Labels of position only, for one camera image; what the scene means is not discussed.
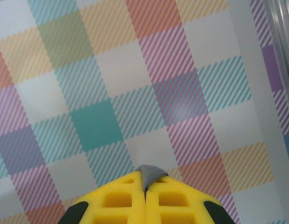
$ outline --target plaid pattern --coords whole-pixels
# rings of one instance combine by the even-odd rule
[[[227,8],[225,0],[0,1],[0,223],[56,223],[78,196],[141,163],[245,220],[235,197],[275,183],[246,110],[253,95],[229,46],[236,38],[225,36]],[[262,1],[251,10],[289,153],[289,107]],[[228,40],[198,45],[204,36]],[[262,223],[285,223],[282,212],[266,213],[275,217]]]

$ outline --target yellow foam object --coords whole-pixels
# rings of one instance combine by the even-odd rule
[[[78,198],[88,202],[79,224],[214,224],[203,202],[215,198],[168,176],[153,183],[146,200],[141,172],[122,176]]]

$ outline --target teal square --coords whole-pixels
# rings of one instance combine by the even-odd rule
[[[123,140],[110,98],[70,113],[84,151]]]

